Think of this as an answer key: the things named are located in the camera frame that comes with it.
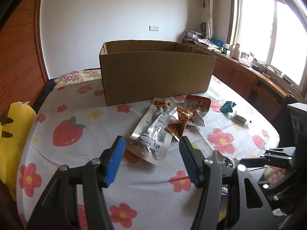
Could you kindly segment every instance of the pink bottle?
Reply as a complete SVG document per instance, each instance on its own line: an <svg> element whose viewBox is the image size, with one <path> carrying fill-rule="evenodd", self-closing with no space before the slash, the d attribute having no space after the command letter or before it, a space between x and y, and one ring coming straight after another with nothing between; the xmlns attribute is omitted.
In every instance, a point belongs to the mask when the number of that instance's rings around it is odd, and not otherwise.
<svg viewBox="0 0 307 230"><path fill-rule="evenodd" d="M232 50L232 55L231 57L236 59L236 60L239 60L240 59L240 56L241 56L241 52L240 52L240 44L237 43L235 45L235 48Z"/></svg>

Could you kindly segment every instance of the screw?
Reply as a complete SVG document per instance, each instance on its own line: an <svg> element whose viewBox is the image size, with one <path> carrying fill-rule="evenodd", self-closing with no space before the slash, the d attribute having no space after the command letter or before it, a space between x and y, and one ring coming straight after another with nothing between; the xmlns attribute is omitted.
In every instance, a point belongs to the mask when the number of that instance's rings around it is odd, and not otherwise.
<svg viewBox="0 0 307 230"><path fill-rule="evenodd" d="M67 165L61 165L61 166L59 167L60 171L66 171L67 168L68 168Z"/></svg>
<svg viewBox="0 0 307 230"><path fill-rule="evenodd" d="M92 160L92 164L94 164L94 165L100 164L100 159L99 158L94 158Z"/></svg>
<svg viewBox="0 0 307 230"><path fill-rule="evenodd" d="M239 165L237 166L237 168L238 168L238 170L240 170L240 171L245 171L245 170L246 170L246 167L245 167L243 164L239 164Z"/></svg>
<svg viewBox="0 0 307 230"><path fill-rule="evenodd" d="M204 160L204 163L207 164L207 165L211 165L211 164L213 164L213 160L210 159L210 158L206 158L206 159Z"/></svg>

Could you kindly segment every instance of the yellow plush toy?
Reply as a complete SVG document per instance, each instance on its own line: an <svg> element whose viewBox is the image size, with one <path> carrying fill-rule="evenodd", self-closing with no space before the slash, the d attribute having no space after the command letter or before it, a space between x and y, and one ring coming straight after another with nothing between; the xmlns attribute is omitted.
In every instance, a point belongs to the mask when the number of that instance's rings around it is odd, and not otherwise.
<svg viewBox="0 0 307 230"><path fill-rule="evenodd" d="M0 115L0 180L16 201L16 176L35 111L22 102L12 103Z"/></svg>

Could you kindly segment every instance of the window pane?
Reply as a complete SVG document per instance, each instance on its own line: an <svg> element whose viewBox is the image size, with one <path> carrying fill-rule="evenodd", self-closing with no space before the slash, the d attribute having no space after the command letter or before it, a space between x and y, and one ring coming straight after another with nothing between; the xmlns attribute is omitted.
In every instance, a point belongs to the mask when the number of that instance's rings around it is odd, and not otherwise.
<svg viewBox="0 0 307 230"><path fill-rule="evenodd" d="M242 52L252 51L256 59L266 62L271 43L273 17L273 0L243 0L239 40Z"/></svg>
<svg viewBox="0 0 307 230"><path fill-rule="evenodd" d="M297 85L307 56L307 33L288 5L277 2L277 34L271 65Z"/></svg>

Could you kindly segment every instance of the open cardboard box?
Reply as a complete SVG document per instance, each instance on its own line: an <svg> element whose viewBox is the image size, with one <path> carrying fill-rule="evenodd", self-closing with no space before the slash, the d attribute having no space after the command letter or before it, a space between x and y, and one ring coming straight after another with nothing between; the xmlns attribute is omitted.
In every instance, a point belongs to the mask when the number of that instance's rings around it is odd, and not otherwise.
<svg viewBox="0 0 307 230"><path fill-rule="evenodd" d="M216 57L169 41L105 42L99 54L106 104L205 92Z"/></svg>

